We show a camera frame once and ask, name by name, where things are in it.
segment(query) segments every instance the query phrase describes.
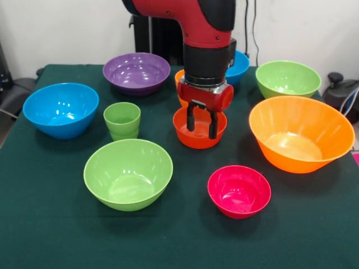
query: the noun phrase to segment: white wall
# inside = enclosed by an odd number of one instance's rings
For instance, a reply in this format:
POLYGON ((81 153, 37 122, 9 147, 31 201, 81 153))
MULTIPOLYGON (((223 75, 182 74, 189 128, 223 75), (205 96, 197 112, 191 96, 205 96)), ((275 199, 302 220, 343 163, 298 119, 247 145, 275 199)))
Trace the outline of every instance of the white wall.
MULTIPOLYGON (((358 0, 257 0, 259 63, 289 59, 359 77, 358 0)), ((244 50, 245 0, 237 0, 233 36, 244 50)), ((253 0, 248 31, 251 35, 253 0)), ((121 0, 0 0, 0 39, 14 77, 47 63, 105 63, 134 51, 130 14, 121 0)), ((250 38, 249 53, 255 62, 250 38)))
MULTIPOLYGON (((253 0, 250 0, 248 31, 252 35, 253 0)), ((237 1, 233 37, 244 50, 245 1, 237 1)), ((327 74, 338 71, 359 78, 358 0, 257 0, 255 37, 259 64, 286 59, 307 64, 319 72, 322 90, 327 74)), ((249 54, 255 63, 256 49, 250 36, 249 54)))
POLYGON ((48 63, 103 64, 135 51, 121 0, 0 0, 0 40, 14 78, 48 63))

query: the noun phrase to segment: purple bowl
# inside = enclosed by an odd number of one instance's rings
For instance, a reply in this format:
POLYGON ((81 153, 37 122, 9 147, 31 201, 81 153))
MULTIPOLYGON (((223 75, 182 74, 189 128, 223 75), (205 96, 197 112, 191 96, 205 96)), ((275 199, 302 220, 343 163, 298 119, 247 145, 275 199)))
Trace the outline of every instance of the purple bowl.
POLYGON ((123 94, 146 96, 158 90, 171 71, 168 62, 151 53, 130 53, 103 67, 105 78, 123 94))

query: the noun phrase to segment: magenta bowl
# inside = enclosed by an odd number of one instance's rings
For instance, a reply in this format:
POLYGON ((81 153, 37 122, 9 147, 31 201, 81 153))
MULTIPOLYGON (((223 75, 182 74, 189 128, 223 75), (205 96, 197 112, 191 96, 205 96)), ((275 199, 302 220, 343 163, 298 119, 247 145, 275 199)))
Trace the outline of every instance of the magenta bowl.
POLYGON ((170 71, 165 59, 151 53, 117 56, 103 67, 105 78, 119 92, 130 96, 147 96, 156 92, 170 71))
POLYGON ((215 171, 208 180, 208 193, 217 208, 232 219, 246 219, 270 201, 265 177, 246 166, 231 165, 215 171))

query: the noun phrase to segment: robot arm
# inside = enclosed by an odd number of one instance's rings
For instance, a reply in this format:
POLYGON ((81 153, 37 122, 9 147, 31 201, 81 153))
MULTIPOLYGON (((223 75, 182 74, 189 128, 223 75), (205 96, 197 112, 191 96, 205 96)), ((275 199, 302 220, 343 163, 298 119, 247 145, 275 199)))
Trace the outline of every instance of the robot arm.
POLYGON ((134 15, 171 18, 181 26, 185 77, 178 94, 189 102, 187 128, 194 130, 193 109, 207 109, 212 118, 210 138, 217 135, 217 112, 229 107, 233 87, 225 81, 236 42, 231 39, 236 0, 122 0, 134 15))

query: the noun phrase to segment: bowl rim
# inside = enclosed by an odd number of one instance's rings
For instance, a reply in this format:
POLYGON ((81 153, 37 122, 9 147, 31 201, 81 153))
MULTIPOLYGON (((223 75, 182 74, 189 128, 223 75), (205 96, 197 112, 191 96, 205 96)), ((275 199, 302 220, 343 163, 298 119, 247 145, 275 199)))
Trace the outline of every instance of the bowl rim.
POLYGON ((256 214, 260 211, 262 211, 270 202, 270 199, 271 199, 271 187, 270 187, 270 184, 268 182, 268 180, 266 179, 265 176, 263 176, 261 173, 259 173, 257 170, 253 169, 253 168, 250 168, 248 166, 244 166, 244 165, 227 165, 227 166, 223 166, 219 169, 217 169, 215 172, 213 172, 211 174, 211 176, 209 177, 208 179, 208 182, 207 182, 207 192, 208 192, 208 195, 209 197, 211 198, 211 200, 214 202, 214 204, 218 207, 220 207, 221 209, 227 211, 227 212, 230 212, 230 213, 233 213, 233 214, 237 214, 237 215, 253 215, 253 214, 256 214), (232 167, 237 167, 237 168, 244 168, 246 170, 250 170, 250 171, 253 171, 255 174, 257 174, 261 179, 264 180, 265 182, 265 185, 268 187, 269 189, 269 195, 268 195, 268 200, 260 207, 258 208, 257 210, 253 210, 253 211, 250 211, 250 212, 245 212, 245 213, 242 213, 242 212, 236 212, 236 211, 232 211, 232 210, 229 210, 225 207, 223 207, 222 205, 220 205, 214 198, 213 196, 211 195, 210 191, 209 191, 209 183, 212 181, 213 179, 213 176, 215 173, 221 171, 221 170, 226 170, 226 169, 229 169, 229 168, 232 168, 232 167))
POLYGON ((34 123, 34 124, 37 124, 39 126, 47 126, 47 127, 59 127, 59 126, 68 126, 68 125, 71 125, 71 124, 74 124, 74 123, 77 123, 81 120, 83 120, 84 118, 88 117, 89 115, 91 115, 92 113, 94 113, 96 110, 97 110, 97 107, 99 106, 99 103, 100 103, 100 97, 99 97, 99 94, 90 86, 88 85, 85 85, 85 84, 81 84, 81 83, 74 83, 74 82, 64 82, 64 83, 57 83, 57 84, 51 84, 51 85, 48 85, 48 86, 45 86, 45 87, 42 87, 40 88, 39 90, 37 91, 34 91, 24 102, 24 105, 22 106, 22 112, 25 116, 26 119, 28 119, 30 122, 34 123), (73 122, 69 122, 69 123, 61 123, 61 124, 54 124, 54 125, 48 125, 48 124, 43 124, 43 123, 39 123, 39 122, 36 122, 34 120, 32 120, 29 115, 27 114, 26 112, 26 107, 29 105, 29 102, 31 101, 31 99, 33 98, 33 96, 39 94, 39 92, 41 93, 42 91, 47 91, 49 90, 50 88, 54 87, 54 86, 61 86, 61 85, 72 85, 72 86, 81 86, 83 88, 86 88, 90 91, 92 91, 93 93, 95 93, 95 96, 96 96, 96 105, 95 107, 92 108, 92 110, 89 110, 89 112, 87 113, 87 115, 83 116, 82 118, 80 119, 75 119, 73 122))
POLYGON ((113 57, 112 59, 110 59, 107 63, 105 63, 104 66, 103 66, 103 68, 102 68, 102 74, 103 74, 103 76, 104 76, 104 77, 106 78, 106 80, 107 80, 108 82, 110 82, 111 84, 116 85, 117 87, 121 87, 121 88, 126 89, 126 90, 138 90, 138 91, 140 91, 140 90, 142 90, 142 89, 148 89, 148 88, 150 88, 150 87, 154 87, 154 86, 156 86, 156 85, 162 84, 162 83, 168 78, 168 76, 169 76, 170 73, 171 73, 171 66, 169 65, 169 63, 168 63, 163 57, 158 56, 158 55, 153 54, 153 53, 148 53, 148 52, 132 52, 132 53, 126 53, 126 54, 118 55, 118 56, 113 57), (106 68, 106 66, 109 65, 110 62, 114 61, 115 59, 117 59, 117 58, 119 58, 119 57, 124 57, 124 56, 127 56, 127 55, 134 55, 134 54, 135 54, 135 55, 151 55, 152 57, 157 58, 157 59, 159 59, 161 62, 163 62, 163 63, 166 65, 166 68, 167 68, 167 71, 165 72, 164 78, 163 78, 161 81, 159 81, 159 82, 156 82, 156 83, 154 83, 154 84, 147 85, 147 86, 144 86, 144 87, 125 87, 125 86, 123 86, 123 85, 120 85, 120 84, 117 84, 117 83, 114 83, 113 81, 111 81, 111 80, 109 79, 109 77, 108 77, 108 76, 106 75, 106 73, 105 73, 105 68, 106 68))
POLYGON ((90 191, 90 193, 92 193, 93 196, 95 196, 97 199, 101 199, 102 201, 104 202, 107 202, 107 203, 112 203, 112 204, 115 204, 115 205, 134 205, 134 204, 137 204, 137 203, 142 203, 142 202, 145 202, 145 201, 148 201, 149 199, 153 198, 153 197, 156 197, 157 195, 161 194, 167 187, 167 185, 169 184, 169 182, 171 181, 172 179, 172 176, 173 176, 173 161, 172 161, 172 158, 171 156, 169 155, 169 153, 163 148, 161 147, 160 145, 154 143, 154 142, 151 142, 149 140, 144 140, 144 139, 135 139, 135 138, 130 138, 130 139, 124 139, 124 140, 119 140, 119 141, 114 141, 114 142, 111 142, 111 143, 108 143, 104 146, 102 146, 101 148, 99 148, 98 150, 96 150, 87 160, 86 164, 85 164, 85 167, 84 167, 84 171, 83 171, 83 177, 84 177, 84 182, 85 182, 85 185, 87 187, 87 189, 90 191), (149 144, 152 144, 154 145, 155 147, 158 147, 159 149, 161 149, 165 155, 169 158, 169 161, 170 161, 170 164, 171 164, 171 172, 170 172, 170 175, 167 179, 167 181, 165 182, 165 184, 161 187, 161 189, 159 191, 157 191, 156 193, 154 193, 153 195, 149 196, 148 198, 146 199, 142 199, 142 200, 138 200, 138 201, 134 201, 134 202, 130 202, 130 203, 118 203, 118 202, 114 202, 114 201, 111 201, 111 200, 108 200, 108 199, 105 199, 105 198, 102 198, 100 195, 97 195, 89 186, 88 186, 88 183, 87 183, 87 180, 86 180, 86 170, 87 170, 87 167, 89 165, 89 162, 90 160, 92 160, 93 158, 95 158, 96 154, 103 150, 104 148, 106 147, 111 147, 113 146, 114 144, 117 144, 117 143, 124 143, 124 142, 133 142, 133 141, 136 141, 136 142, 144 142, 144 143, 149 143, 149 144))
POLYGON ((354 128, 353 128, 353 125, 351 125, 350 121, 342 114, 340 113, 339 111, 337 111, 335 108, 332 108, 330 105, 322 102, 322 101, 318 101, 316 99, 313 99, 313 98, 308 98, 308 97, 303 97, 303 96, 297 96, 297 95, 282 95, 282 96, 275 96, 275 97, 272 97, 272 98, 268 98, 268 99, 264 99, 263 101, 259 102, 258 104, 256 104, 251 112, 250 112, 250 115, 248 117, 248 121, 249 121, 249 126, 250 126, 250 130, 252 132, 252 134, 255 136, 255 138, 260 142, 262 143, 266 148, 274 151, 275 153, 279 154, 280 156, 283 156, 283 157, 286 157, 286 158, 289 158, 289 159, 292 159, 292 160, 296 160, 296 161, 303 161, 303 162, 306 162, 306 163, 324 163, 324 162, 330 162, 330 161, 334 161, 336 159, 339 159, 341 157, 343 157, 344 155, 346 155, 350 150, 351 148, 354 146, 354 143, 355 143, 355 131, 354 131, 354 128), (266 143, 262 140, 262 139, 259 139, 258 136, 255 134, 255 132, 253 131, 253 127, 252 127, 252 120, 251 118, 253 117, 253 111, 261 104, 263 103, 266 103, 266 102, 270 102, 271 99, 275 100, 275 99, 309 99, 310 102, 313 102, 313 103, 317 103, 323 107, 327 107, 328 109, 334 111, 335 113, 338 114, 339 117, 342 117, 344 119, 344 121, 349 125, 351 126, 351 132, 352 132, 352 143, 351 143, 351 146, 349 147, 348 150, 345 150, 345 153, 342 153, 336 157, 333 157, 333 158, 328 158, 328 159, 322 159, 322 160, 303 160, 303 159, 298 159, 298 158, 293 158, 293 157, 288 157, 287 155, 283 155, 275 150, 273 150, 272 148, 268 147, 266 145, 266 143))
POLYGON ((134 104, 134 103, 131 103, 131 102, 117 102, 117 103, 113 103, 111 105, 109 105, 108 107, 105 108, 105 110, 103 111, 103 118, 106 122, 110 123, 110 124, 114 124, 115 126, 124 126, 124 125, 128 125, 128 124, 131 124, 135 121, 137 121, 139 118, 141 118, 141 109, 139 108, 138 105, 134 104), (126 123, 115 123, 115 122, 111 122, 110 120, 108 120, 108 118, 105 116, 105 113, 106 113, 106 110, 107 109, 110 109, 112 106, 115 106, 115 105, 118 105, 118 104, 130 104, 130 105, 133 105, 135 108, 138 109, 139 111, 139 115, 133 119, 132 121, 130 122, 126 122, 126 123))
POLYGON ((234 66, 229 67, 229 68, 227 69, 226 74, 225 74, 225 77, 226 77, 226 78, 237 77, 237 76, 239 76, 239 75, 241 75, 241 74, 244 74, 245 72, 248 71, 248 69, 249 69, 249 67, 250 67, 250 65, 251 65, 250 59, 249 59, 243 52, 241 52, 240 50, 236 50, 236 57, 237 57, 238 54, 241 55, 241 57, 243 57, 243 59, 246 59, 246 60, 247 60, 247 61, 246 61, 246 62, 247 62, 247 67, 244 68, 241 72, 237 72, 237 73, 235 73, 235 74, 233 74, 233 75, 227 75, 228 70, 231 69, 231 68, 233 68, 233 67, 236 65, 236 61, 235 61, 235 62, 234 62, 234 66))
MULTIPOLYGON (((179 108, 179 109, 175 112, 175 114, 173 115, 173 117, 172 117, 172 123, 173 123, 173 125, 174 125, 174 128, 175 128, 176 131, 179 132, 179 133, 182 133, 182 132, 181 132, 181 130, 177 127, 177 125, 174 123, 174 118, 177 116, 177 114, 180 112, 180 110, 185 110, 185 109, 187 109, 186 106, 183 106, 183 107, 179 108)), ((227 124, 228 124, 228 119, 227 119, 226 114, 225 114, 224 112, 221 112, 221 113, 219 113, 219 114, 222 114, 222 115, 224 116, 225 125, 224 125, 223 129, 217 130, 217 136, 220 135, 220 134, 222 134, 222 133, 225 131, 225 129, 227 128, 227 124)), ((196 138, 196 139, 207 139, 207 137, 195 137, 195 138, 196 138)))
POLYGON ((302 95, 308 95, 308 94, 312 94, 313 92, 318 91, 318 89, 320 88, 322 82, 321 76, 319 76, 318 72, 316 72, 313 68, 311 68, 310 66, 307 66, 305 64, 302 63, 298 63, 295 61, 288 61, 288 60, 275 60, 275 61, 270 61, 270 62, 266 62, 264 64, 262 64, 261 66, 259 66, 256 70, 256 79, 259 83, 261 83, 264 87, 266 87, 266 89, 268 89, 269 91, 272 91, 276 94, 283 94, 283 95, 290 95, 290 96, 302 96, 302 95), (314 90, 310 90, 307 92, 301 92, 301 93, 291 93, 291 92, 279 92, 275 89, 272 89, 271 87, 265 86, 265 84, 258 78, 258 72, 260 71, 261 68, 263 68, 266 65, 272 64, 272 63, 291 63, 291 64, 296 64, 299 66, 303 66, 308 68, 310 71, 312 71, 318 78, 319 78, 319 85, 314 89, 314 90))

